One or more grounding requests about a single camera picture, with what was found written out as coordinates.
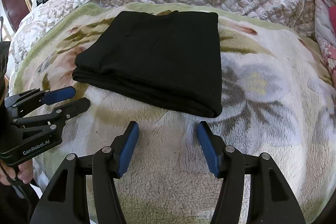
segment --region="folded edge of black fabric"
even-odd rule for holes
[[[201,117],[222,112],[216,13],[122,11],[75,64],[75,81]]]

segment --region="pink floral fabric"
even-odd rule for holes
[[[315,36],[334,86],[336,86],[336,35],[329,9],[335,5],[336,0],[315,0]]]

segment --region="door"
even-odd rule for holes
[[[19,29],[21,20],[29,14],[26,0],[2,0],[8,21],[10,22],[14,32]]]

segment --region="blue rubber pad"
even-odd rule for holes
[[[63,89],[46,92],[46,94],[41,99],[41,103],[50,106],[52,104],[55,104],[55,103],[58,103],[64,100],[71,99],[72,97],[75,96],[75,94],[76,94],[75,88],[72,86],[68,86]]]
[[[218,156],[211,144],[211,141],[209,139],[208,134],[205,131],[205,128],[201,123],[199,123],[197,127],[197,137],[201,144],[203,154],[207,161],[210,172],[213,173],[216,178],[218,178],[219,177]]]
[[[122,177],[122,175],[127,172],[138,139],[139,139],[139,125],[137,123],[134,123],[134,126],[131,129],[131,133],[129,134],[127,141],[124,145],[124,148],[120,153],[119,169],[118,169],[119,177]]]

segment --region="metal screw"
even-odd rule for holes
[[[228,146],[225,148],[225,150],[226,150],[227,152],[229,152],[229,153],[232,153],[232,152],[235,151],[235,148],[234,148],[233,146],[228,145]]]
[[[261,157],[264,159],[264,160],[269,160],[271,158],[271,156],[267,153],[262,153],[261,154]]]
[[[112,148],[111,148],[110,146],[105,146],[105,147],[102,149],[103,153],[110,153],[111,150],[112,150]]]
[[[76,155],[71,153],[67,156],[67,160],[73,160],[75,157]]]

